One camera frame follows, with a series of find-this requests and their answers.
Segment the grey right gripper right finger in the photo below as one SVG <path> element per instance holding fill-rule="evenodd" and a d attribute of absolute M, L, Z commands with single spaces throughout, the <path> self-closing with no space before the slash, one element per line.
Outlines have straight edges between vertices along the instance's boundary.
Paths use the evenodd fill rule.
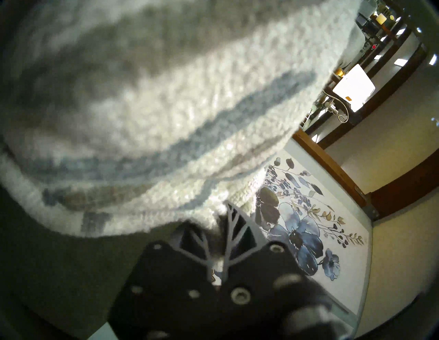
<path fill-rule="evenodd" d="M 225 249 L 221 280 L 224 284 L 230 278 L 231 268 L 260 251 L 268 240 L 259 225 L 235 204 L 225 201 L 227 210 L 223 221 Z"/>

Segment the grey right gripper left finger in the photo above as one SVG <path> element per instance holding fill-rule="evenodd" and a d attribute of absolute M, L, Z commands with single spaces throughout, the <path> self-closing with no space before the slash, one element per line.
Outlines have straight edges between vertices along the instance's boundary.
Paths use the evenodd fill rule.
<path fill-rule="evenodd" d="M 207 282 L 214 284 L 214 260 L 209 249 L 206 233 L 194 223 L 182 223 L 172 233 L 170 246 L 197 264 L 206 272 Z"/>

